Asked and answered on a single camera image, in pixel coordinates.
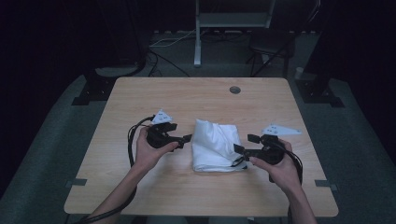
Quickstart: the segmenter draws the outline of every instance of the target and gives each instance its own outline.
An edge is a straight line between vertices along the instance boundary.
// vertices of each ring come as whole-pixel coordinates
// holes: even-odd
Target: chair
[[[294,56],[295,38],[305,29],[306,25],[314,19],[320,7],[320,0],[300,0],[297,2],[299,2],[300,5],[299,8],[295,8],[298,11],[294,11],[294,15],[297,15],[299,20],[293,20],[292,26],[294,27],[280,29],[279,27],[274,27],[271,22],[270,28],[252,31],[248,47],[253,51],[253,56],[247,60],[247,63],[249,63],[253,59],[250,70],[251,77],[257,76],[275,57],[278,57],[284,60],[282,76],[287,78],[289,59]],[[278,10],[282,10],[282,8],[275,6],[274,14],[276,14]],[[269,59],[254,72],[256,56],[262,54],[268,55]]]

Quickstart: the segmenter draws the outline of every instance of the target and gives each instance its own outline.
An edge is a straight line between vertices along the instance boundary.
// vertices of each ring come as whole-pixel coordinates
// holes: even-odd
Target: right hand
[[[291,143],[281,139],[279,141],[285,145],[286,150],[292,151]],[[293,160],[288,155],[285,154],[283,160],[276,165],[271,165],[255,157],[250,157],[249,160],[253,165],[267,171],[283,192],[289,193],[292,189],[301,186],[297,169],[294,166]]]

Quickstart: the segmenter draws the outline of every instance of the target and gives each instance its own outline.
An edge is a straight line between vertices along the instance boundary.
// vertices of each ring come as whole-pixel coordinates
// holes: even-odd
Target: dark background
[[[81,57],[81,42],[76,40],[75,30],[78,24],[70,21],[66,2],[72,1],[0,3],[1,195],[51,107],[82,74],[86,60],[90,59],[86,51],[86,57]],[[94,5],[96,1],[86,2]],[[193,0],[131,2],[140,21],[134,30],[137,34],[142,30],[174,32],[195,28]],[[203,9],[212,8],[213,2],[203,0]],[[309,28],[322,35],[306,71],[319,78],[335,77],[348,82],[395,162],[396,79],[392,53],[396,8],[387,1],[323,0],[322,5],[322,11]],[[233,11],[237,6],[230,1],[222,9]],[[138,60],[140,54],[131,57],[132,61]],[[102,65],[115,63],[122,63],[117,53],[111,63]]]

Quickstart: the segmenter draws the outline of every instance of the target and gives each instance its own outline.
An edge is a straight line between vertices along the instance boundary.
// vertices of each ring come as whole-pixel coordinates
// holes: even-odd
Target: fingers
[[[260,160],[256,157],[249,157],[249,160],[251,163],[253,163],[253,165],[262,168],[263,170],[269,172],[269,170],[271,169],[271,165],[268,164],[266,161]]]
[[[146,136],[148,135],[148,129],[149,127],[143,127],[140,129],[139,136],[137,137],[138,141],[141,141],[142,139],[146,138]]]
[[[157,150],[160,150],[162,154],[165,154],[166,152],[170,152],[174,150],[178,146],[178,142],[171,142],[164,147],[160,147]]]
[[[285,146],[285,149],[286,149],[287,151],[292,151],[291,143],[290,143],[290,142],[287,142],[287,141],[282,140],[282,139],[280,139],[280,138],[279,138],[278,140],[279,140],[279,142],[283,143],[283,145]]]

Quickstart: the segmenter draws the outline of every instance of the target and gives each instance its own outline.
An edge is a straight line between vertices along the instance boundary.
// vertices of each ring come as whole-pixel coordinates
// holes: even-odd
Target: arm
[[[140,180],[157,164],[158,160],[166,152],[170,152],[177,147],[177,143],[170,143],[161,148],[153,148],[146,140],[148,127],[140,130],[139,137],[136,141],[136,155],[134,166],[129,170],[128,174],[107,196],[107,198],[93,211],[90,217],[95,217],[108,212],[122,203],[132,194],[134,188]],[[111,217],[104,218],[95,223],[116,223],[120,213]]]
[[[280,140],[286,150],[292,151],[291,144]],[[292,213],[293,223],[315,224],[317,223],[311,205],[309,204],[305,192],[301,187],[297,170],[292,159],[285,155],[283,160],[277,165],[270,165],[267,162],[251,157],[249,160],[263,170],[267,171],[274,182],[282,189],[288,197]]]

